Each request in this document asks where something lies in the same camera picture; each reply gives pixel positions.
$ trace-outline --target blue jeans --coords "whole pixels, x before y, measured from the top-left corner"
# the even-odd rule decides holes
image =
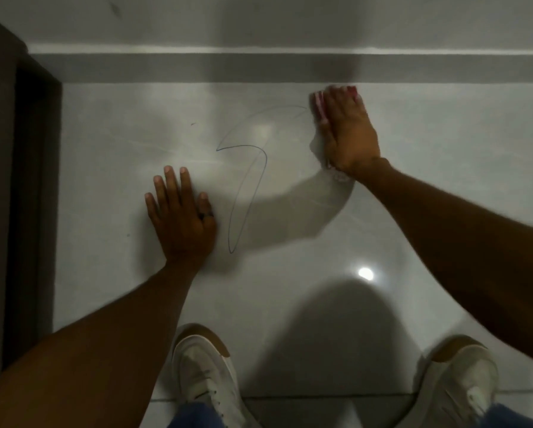
[[[168,428],[223,428],[223,422],[215,410],[202,402],[192,402],[180,407]],[[533,428],[533,419],[502,404],[494,404],[479,421],[477,428]]]

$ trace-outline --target white wall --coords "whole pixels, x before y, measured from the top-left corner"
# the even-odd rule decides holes
[[[0,0],[28,44],[533,49],[533,0]]]

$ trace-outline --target pen mark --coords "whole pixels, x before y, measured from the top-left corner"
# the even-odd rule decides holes
[[[234,198],[234,201],[233,201],[233,207],[231,208],[231,213],[229,215],[229,225],[228,225],[228,232],[227,232],[227,247],[229,248],[229,253],[230,254],[234,253],[235,250],[237,249],[237,245],[239,244],[239,240],[241,239],[242,231],[243,231],[243,229],[245,227],[245,223],[247,222],[247,217],[249,216],[250,208],[253,205],[253,201],[255,201],[255,197],[256,197],[256,194],[258,192],[258,187],[260,186],[261,181],[262,181],[263,176],[264,176],[264,173],[267,170],[268,155],[267,155],[266,151],[264,151],[264,148],[267,146],[267,144],[269,143],[270,139],[272,139],[272,138],[267,139],[265,141],[265,143],[261,147],[259,147],[258,145],[254,145],[254,144],[237,144],[237,145],[231,145],[231,146],[227,146],[227,147],[222,147],[222,144],[227,140],[229,135],[231,135],[242,124],[248,122],[252,118],[254,118],[254,117],[256,117],[256,116],[258,116],[260,114],[264,114],[266,112],[273,111],[275,109],[283,109],[283,108],[300,108],[300,109],[303,109],[303,111],[301,111],[298,115],[292,117],[289,122],[292,122],[293,120],[296,120],[299,116],[301,116],[302,114],[304,114],[308,110],[307,107],[303,107],[303,106],[300,106],[300,105],[283,105],[283,106],[270,107],[270,108],[266,108],[266,109],[263,109],[261,111],[258,111],[256,113],[251,114],[250,116],[246,117],[244,120],[242,120],[241,122],[237,123],[233,128],[231,128],[229,130],[229,132],[227,132],[225,134],[225,136],[221,139],[219,145],[215,149],[216,152],[220,152],[222,150],[229,150],[229,149],[233,149],[233,148],[238,148],[238,147],[251,147],[251,148],[255,148],[255,149],[258,150],[255,158],[253,159],[253,161],[251,162],[251,164],[247,168],[247,171],[245,172],[245,175],[242,178],[241,183],[239,184],[239,188],[237,189],[237,194],[235,195],[235,198]],[[273,137],[276,137],[279,132],[280,132],[280,129],[278,129],[276,131],[276,133],[273,135]],[[242,186],[245,183],[245,180],[247,179],[247,177],[249,175],[250,169],[253,167],[253,165],[257,161],[258,157],[261,155],[261,153],[265,157],[265,163],[264,163],[263,169],[261,171],[261,175],[258,178],[257,185],[255,186],[255,190],[254,190],[254,192],[252,194],[252,197],[250,199],[250,202],[249,202],[249,205],[247,207],[247,210],[245,211],[245,215],[244,215],[243,220],[242,220],[241,230],[239,231],[239,234],[237,235],[236,239],[233,241],[233,245],[231,246],[231,223],[232,223],[232,220],[233,220],[234,208],[237,205],[237,199],[239,198],[239,194],[241,193]]]

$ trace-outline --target shoe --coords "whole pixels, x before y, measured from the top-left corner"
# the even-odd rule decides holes
[[[467,336],[433,353],[417,401],[396,428],[475,426],[494,403],[498,369],[484,345]]]
[[[194,324],[182,331],[171,365],[182,403],[205,403],[225,428],[260,427],[242,401],[227,347],[211,330]]]

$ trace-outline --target black curved line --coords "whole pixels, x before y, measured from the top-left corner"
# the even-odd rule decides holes
[[[253,145],[253,144],[238,144],[238,145],[231,145],[231,146],[228,146],[228,147],[221,147],[221,144],[225,142],[225,140],[227,139],[227,137],[231,134],[231,132],[235,131],[239,126],[241,126],[243,123],[249,121],[250,119],[252,119],[253,117],[259,115],[259,114],[263,114],[264,112],[267,112],[267,111],[271,111],[273,109],[281,109],[281,108],[301,108],[303,109],[304,111],[302,111],[301,113],[299,113],[297,116],[294,116],[292,117],[291,120],[295,120],[297,119],[299,116],[301,116],[302,114],[304,114],[304,112],[307,110],[306,107],[303,107],[303,106],[300,106],[300,105],[283,105],[283,106],[277,106],[277,107],[270,107],[270,108],[266,108],[266,109],[263,109],[259,112],[256,112],[254,114],[251,114],[250,116],[246,117],[243,121],[237,123],[233,128],[231,128],[229,130],[229,132],[227,132],[225,134],[225,136],[223,137],[223,139],[221,139],[221,142],[219,143],[219,145],[217,146],[217,148],[215,149],[216,152],[220,152],[222,150],[228,150],[228,149],[231,149],[231,148],[237,148],[237,147],[252,147],[252,148],[256,148],[259,150],[259,153],[257,153],[257,156],[255,156],[255,159],[253,159],[253,161],[251,162],[251,164],[249,165],[249,167],[247,168],[247,172],[245,173],[245,176],[242,178],[241,180],[241,183],[239,184],[239,188],[237,189],[237,194],[235,195],[234,197],[234,201],[233,201],[233,207],[231,208],[231,213],[229,214],[229,226],[227,228],[227,247],[229,248],[229,253],[232,254],[235,252],[235,249],[237,249],[237,245],[239,244],[239,240],[241,239],[241,235],[242,235],[242,230],[245,228],[245,224],[247,223],[247,217],[249,216],[249,213],[250,213],[250,208],[252,207],[253,205],[253,201],[255,201],[255,196],[257,194],[257,191],[258,191],[258,187],[260,186],[261,184],[261,181],[263,180],[263,176],[265,174],[265,171],[267,170],[267,163],[268,163],[268,155],[266,153],[266,151],[264,151],[261,147],[259,147],[258,145]],[[269,141],[271,140],[271,138],[269,138],[263,145],[263,147],[266,147],[267,144],[269,143]],[[237,240],[235,241],[234,243],[234,246],[233,246],[233,249],[231,249],[231,221],[233,220],[233,212],[234,212],[234,208],[235,206],[237,205],[237,198],[239,198],[239,194],[241,193],[241,188],[242,188],[242,185],[243,183],[245,183],[245,180],[247,179],[247,176],[249,175],[249,172],[250,172],[250,169],[253,167],[253,165],[255,164],[255,162],[257,161],[258,157],[260,156],[260,152],[263,153],[263,155],[265,155],[265,164],[263,166],[263,171],[261,172],[261,176],[258,178],[258,183],[257,183],[257,186],[255,188],[255,191],[253,192],[253,196],[251,197],[250,199],[250,203],[249,203],[249,207],[247,208],[247,211],[245,212],[245,217],[243,218],[242,220],[242,225],[241,225],[241,231],[239,231],[239,234],[237,235]]]

